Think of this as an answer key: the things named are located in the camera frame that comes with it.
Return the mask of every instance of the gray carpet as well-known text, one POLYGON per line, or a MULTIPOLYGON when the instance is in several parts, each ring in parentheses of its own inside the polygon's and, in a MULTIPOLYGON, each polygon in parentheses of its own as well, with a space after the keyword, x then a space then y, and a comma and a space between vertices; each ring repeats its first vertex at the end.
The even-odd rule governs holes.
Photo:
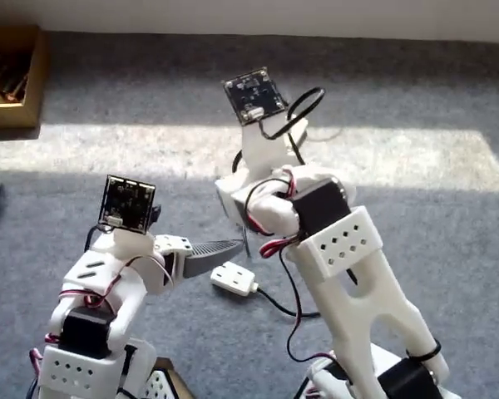
MULTIPOLYGON (((42 346, 106 174, 159 187, 154 233, 237 237, 213 186, 240 143, 219 81, 263 65, 290 99, 328 90, 303 153, 358 186, 403 289, 443 344, 447 387, 499 398, 499 46, 66 33, 51 42, 40 130, 0 133, 0 398, 24 397, 27 351, 42 346)), ((292 306, 276 259, 238 260, 292 306)), ((232 298, 202 276, 149 298, 135 333, 172 357, 199 398, 286 399, 306 368, 284 350, 291 323, 263 298, 232 298)), ((382 326, 373 339, 403 353, 382 326)), ((319 320, 294 339, 300 356, 328 349, 319 320)))

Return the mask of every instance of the perforated bracket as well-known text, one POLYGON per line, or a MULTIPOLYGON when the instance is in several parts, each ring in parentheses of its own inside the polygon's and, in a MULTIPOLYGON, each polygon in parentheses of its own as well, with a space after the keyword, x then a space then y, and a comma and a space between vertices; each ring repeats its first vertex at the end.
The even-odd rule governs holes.
POLYGON ((157 235, 154 248, 161 255, 181 254, 188 256, 192 254, 192 244, 190 241, 185 237, 177 235, 157 235))
POLYGON ((383 247, 372 219, 365 207, 310 236, 297 248, 304 261, 314 264, 321 279, 352 268, 357 262, 383 247))
POLYGON ((92 359, 46 346, 40 398, 55 398, 53 392, 62 392, 83 399, 114 399, 125 359, 125 353, 92 359))
POLYGON ((179 399, 174 385, 163 370, 155 370, 146 382, 141 398, 144 399, 179 399))

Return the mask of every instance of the white power plug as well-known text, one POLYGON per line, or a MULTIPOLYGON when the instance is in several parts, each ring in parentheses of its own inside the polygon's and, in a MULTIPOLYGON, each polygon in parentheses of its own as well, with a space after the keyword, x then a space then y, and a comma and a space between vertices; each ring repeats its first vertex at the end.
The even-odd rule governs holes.
POLYGON ((247 297, 249 293, 254 293, 259 287, 255 282, 255 273, 232 262, 225 262, 214 268, 210 275, 210 281, 218 287, 243 297, 247 297))

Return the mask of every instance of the cardboard box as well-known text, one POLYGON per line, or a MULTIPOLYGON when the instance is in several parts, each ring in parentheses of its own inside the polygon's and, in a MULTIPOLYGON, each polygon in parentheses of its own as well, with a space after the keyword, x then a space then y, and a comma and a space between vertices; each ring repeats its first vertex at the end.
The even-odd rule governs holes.
POLYGON ((35 26, 0 27, 0 54, 31 53, 26 95, 22 103, 6 103, 0 96, 0 129, 36 127, 48 72, 47 39, 35 26))

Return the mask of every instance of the white wall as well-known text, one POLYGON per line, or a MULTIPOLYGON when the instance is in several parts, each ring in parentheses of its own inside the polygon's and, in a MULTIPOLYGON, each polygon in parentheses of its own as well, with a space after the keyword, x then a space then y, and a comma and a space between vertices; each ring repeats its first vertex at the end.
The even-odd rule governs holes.
POLYGON ((499 42, 499 0, 0 0, 0 20, 57 31, 499 42))

